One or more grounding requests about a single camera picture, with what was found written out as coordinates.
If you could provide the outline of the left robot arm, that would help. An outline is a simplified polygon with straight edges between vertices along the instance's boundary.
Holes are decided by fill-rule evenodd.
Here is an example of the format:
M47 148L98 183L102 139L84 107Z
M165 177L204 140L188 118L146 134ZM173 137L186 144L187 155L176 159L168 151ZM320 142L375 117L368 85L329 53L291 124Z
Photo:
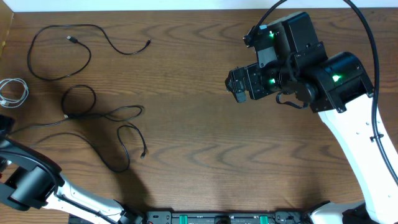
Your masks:
M17 169L1 182L1 203L16 210L52 209L87 223L145 223L145 215L116 200L99 197L72 184L62 169L43 154L10 138L14 119L1 116L1 172Z

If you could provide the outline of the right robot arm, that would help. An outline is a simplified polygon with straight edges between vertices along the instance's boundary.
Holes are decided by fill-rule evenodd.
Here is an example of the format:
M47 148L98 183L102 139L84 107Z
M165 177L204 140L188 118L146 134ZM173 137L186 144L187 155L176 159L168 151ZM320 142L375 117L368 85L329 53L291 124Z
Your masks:
M374 87L360 60L350 52L328 57L310 16L295 12L244 37L257 62L229 72L226 88L247 98L295 95L298 109L318 114L339 142L364 196L359 203L317 205L306 223L396 223L397 151L379 113L372 112Z

